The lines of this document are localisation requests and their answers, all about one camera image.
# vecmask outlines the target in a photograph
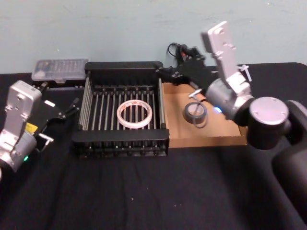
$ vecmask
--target black tablecloth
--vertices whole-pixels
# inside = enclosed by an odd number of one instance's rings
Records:
[[[307,67],[250,65],[255,97],[307,106]],[[30,74],[0,75],[0,108],[9,85]],[[45,94],[60,107],[82,92]],[[1,128],[5,113],[0,113]],[[79,160],[71,128],[0,184],[0,229],[306,229],[276,181],[271,151],[250,146],[171,149],[165,158]]]

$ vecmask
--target clear tape roll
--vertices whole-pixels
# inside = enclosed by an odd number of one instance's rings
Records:
[[[146,109],[147,111],[147,117],[142,120],[142,121],[139,121],[139,122],[129,122],[129,121],[126,121],[122,118],[121,116],[121,113],[128,107],[130,106],[141,106],[143,107],[144,109]],[[149,122],[151,121],[152,117],[153,117],[153,111],[150,107],[150,105],[144,101],[141,101],[141,100],[129,100],[129,101],[126,101],[124,103],[122,103],[118,109],[117,109],[117,112],[116,112],[116,115],[117,115],[117,119],[118,121],[126,128],[133,128],[133,129],[138,129],[138,128],[142,128],[142,127],[145,127],[146,125],[149,124]]]

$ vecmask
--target wall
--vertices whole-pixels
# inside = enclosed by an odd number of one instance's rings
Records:
[[[305,0],[0,0],[0,72],[42,58],[171,64],[168,44],[204,51],[201,29],[224,20],[239,63],[307,64],[306,12]]]

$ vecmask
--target roll of tape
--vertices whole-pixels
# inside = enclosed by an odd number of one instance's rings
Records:
[[[204,122],[206,115],[207,108],[202,103],[198,102],[187,104],[183,111],[184,119],[191,124],[201,124]]]
[[[124,120],[121,116],[121,113],[129,106],[142,106],[147,111],[147,117],[144,120],[139,121],[139,122],[129,122],[129,121]],[[142,128],[149,124],[149,122],[151,121],[153,117],[153,111],[150,105],[144,101],[129,100],[129,101],[122,103],[118,107],[116,115],[117,115],[118,122],[120,122],[124,127],[138,129],[138,128]]]

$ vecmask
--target cardboard piece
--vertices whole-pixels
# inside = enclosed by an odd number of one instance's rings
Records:
[[[170,131],[170,148],[246,145],[247,129],[236,125],[233,121],[227,121],[223,114],[219,114],[207,102],[204,102],[208,110],[206,127],[198,129],[188,123],[183,117],[183,111],[188,103],[195,101],[188,98],[192,92],[194,89],[189,85],[163,84],[165,120]]]

